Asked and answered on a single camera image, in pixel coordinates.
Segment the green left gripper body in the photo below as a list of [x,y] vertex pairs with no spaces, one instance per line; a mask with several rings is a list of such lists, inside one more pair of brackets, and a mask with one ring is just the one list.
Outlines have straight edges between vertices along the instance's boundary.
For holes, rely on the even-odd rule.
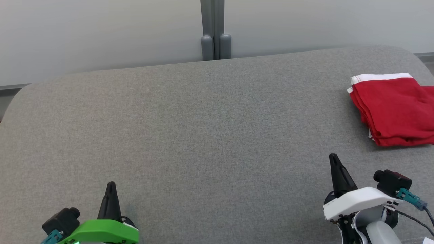
[[120,221],[111,219],[91,219],[79,225],[70,235],[63,235],[58,244],[138,244],[139,230],[128,217]]

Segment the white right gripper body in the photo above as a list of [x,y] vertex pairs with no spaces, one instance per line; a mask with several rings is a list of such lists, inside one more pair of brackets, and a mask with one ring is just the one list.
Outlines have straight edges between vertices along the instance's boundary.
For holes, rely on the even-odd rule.
[[388,196],[373,187],[363,187],[345,193],[324,204],[323,212],[327,221],[338,220],[342,216],[351,215],[362,210],[377,207],[388,202],[397,202],[397,198]]

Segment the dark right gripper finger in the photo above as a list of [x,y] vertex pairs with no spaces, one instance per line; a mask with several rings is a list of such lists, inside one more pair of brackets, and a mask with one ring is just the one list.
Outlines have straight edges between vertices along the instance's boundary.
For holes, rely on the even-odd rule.
[[331,177],[333,185],[333,193],[336,198],[341,197],[345,193],[351,192],[353,190],[358,190],[357,185],[350,176],[346,167],[342,164],[338,155],[335,153],[329,154],[330,166],[331,166]]

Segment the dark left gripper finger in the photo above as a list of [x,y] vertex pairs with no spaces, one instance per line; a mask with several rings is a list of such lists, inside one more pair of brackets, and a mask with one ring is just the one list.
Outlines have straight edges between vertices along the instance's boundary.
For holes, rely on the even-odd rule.
[[97,219],[121,221],[121,209],[115,182],[107,184]]

